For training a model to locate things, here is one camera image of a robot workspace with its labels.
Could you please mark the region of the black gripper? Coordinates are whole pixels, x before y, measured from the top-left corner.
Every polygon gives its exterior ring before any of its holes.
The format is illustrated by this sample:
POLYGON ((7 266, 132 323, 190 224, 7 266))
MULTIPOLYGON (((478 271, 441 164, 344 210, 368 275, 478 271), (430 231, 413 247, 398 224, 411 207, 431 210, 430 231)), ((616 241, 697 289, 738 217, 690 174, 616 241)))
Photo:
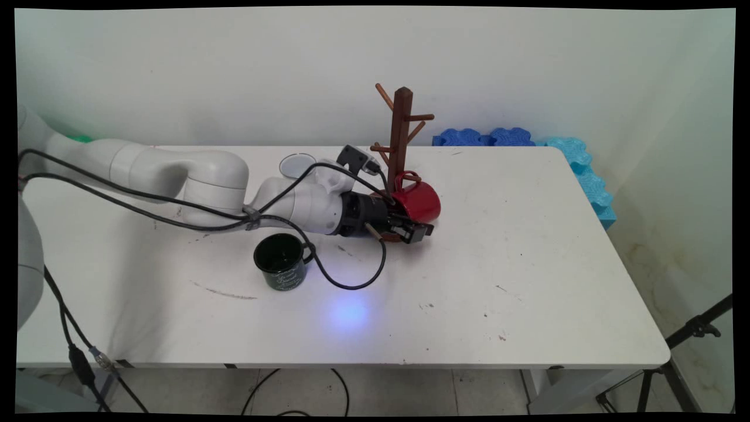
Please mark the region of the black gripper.
POLYGON ((433 224, 402 219, 401 204, 394 198, 342 194, 340 199, 341 237, 369 237, 368 224, 377 233, 387 233, 387 241, 392 243, 418 243, 433 233, 433 224))

